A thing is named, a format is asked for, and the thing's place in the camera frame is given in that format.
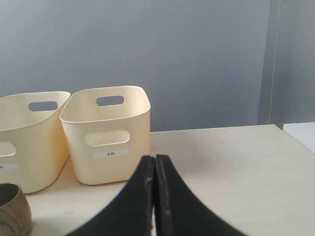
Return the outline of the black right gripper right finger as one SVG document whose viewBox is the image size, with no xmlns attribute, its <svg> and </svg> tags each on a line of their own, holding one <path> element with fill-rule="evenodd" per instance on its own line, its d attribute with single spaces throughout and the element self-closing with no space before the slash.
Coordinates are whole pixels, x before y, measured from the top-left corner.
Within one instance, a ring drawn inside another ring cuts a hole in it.
<svg viewBox="0 0 315 236">
<path fill-rule="evenodd" d="M 158 236 L 237 236 L 188 188 L 167 155 L 156 156 L 155 220 Z"/>
</svg>

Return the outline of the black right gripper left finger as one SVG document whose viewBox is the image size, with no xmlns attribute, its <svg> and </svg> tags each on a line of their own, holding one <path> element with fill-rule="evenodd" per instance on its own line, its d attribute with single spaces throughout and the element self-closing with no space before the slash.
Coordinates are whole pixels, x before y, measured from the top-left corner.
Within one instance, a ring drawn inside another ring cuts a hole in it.
<svg viewBox="0 0 315 236">
<path fill-rule="evenodd" d="M 69 236 L 150 236 L 155 159 L 143 156 L 117 196 Z"/>
</svg>

